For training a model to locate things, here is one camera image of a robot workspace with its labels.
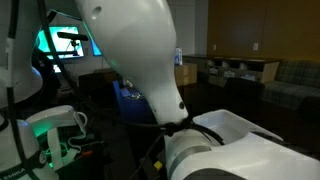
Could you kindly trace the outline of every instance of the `cardboard box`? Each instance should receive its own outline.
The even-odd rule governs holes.
[[[177,86],[197,83],[197,64],[184,63],[181,66],[175,66],[174,75]]]

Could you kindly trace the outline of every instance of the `couch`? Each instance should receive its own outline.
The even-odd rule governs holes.
[[[320,63],[282,61],[275,81],[265,84],[262,99],[297,110],[305,97],[320,97]]]

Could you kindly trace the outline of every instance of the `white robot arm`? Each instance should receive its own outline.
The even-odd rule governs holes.
[[[180,124],[188,117],[174,79],[176,33],[166,0],[65,2],[46,0],[47,10],[56,9],[67,15],[80,15],[110,66],[144,94],[159,124]],[[5,48],[9,26],[7,19],[10,19],[10,13],[6,8],[9,4],[10,1],[5,0],[0,7],[3,14],[0,17],[2,49]],[[13,52],[16,63],[14,88],[17,101],[27,98],[41,87],[40,76],[31,68],[29,60],[35,41],[34,35],[37,34],[40,25],[36,1],[21,0],[16,46]],[[0,53],[0,65],[2,64],[5,64],[5,54]],[[1,77],[5,72],[4,68],[0,69]],[[6,95],[2,83],[4,80],[1,77],[0,107],[4,107]],[[172,137],[166,136],[166,167],[169,179],[203,179],[204,177],[200,177],[201,174],[207,174],[207,179],[223,175],[238,179],[320,178],[319,161],[252,133],[256,131],[281,140],[280,137],[230,112],[212,112],[196,117],[194,121],[217,132],[225,145],[212,138],[209,141],[194,130],[182,130]],[[6,128],[0,135],[10,131],[10,128]],[[0,173],[17,164],[7,161],[8,159],[0,158]],[[48,173],[46,179],[56,178],[52,172]]]

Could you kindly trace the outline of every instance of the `floor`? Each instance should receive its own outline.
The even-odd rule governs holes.
[[[179,88],[179,91],[191,116],[221,108],[233,109],[224,101],[223,89],[220,87],[198,83]],[[74,101],[66,98],[63,103],[74,104]],[[24,112],[24,116],[36,111],[34,108],[29,109],[29,111]],[[320,157],[319,123],[303,121],[297,118],[294,111],[269,103],[262,103],[259,109],[253,110],[248,107],[247,112],[235,113],[278,134],[285,141],[289,141],[306,149],[306,151],[312,152],[316,157]],[[89,118],[92,119],[94,114],[88,114]],[[92,128],[101,131],[102,138],[107,142],[105,154],[110,154],[113,159],[112,163],[104,166],[105,179],[128,179],[136,167],[125,128],[120,124],[114,125],[111,121],[101,118],[94,121]]]

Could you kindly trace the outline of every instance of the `gray couch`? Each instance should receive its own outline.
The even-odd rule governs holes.
[[[263,100],[296,110],[308,96],[320,97],[320,63],[282,61],[275,81],[265,86]]]

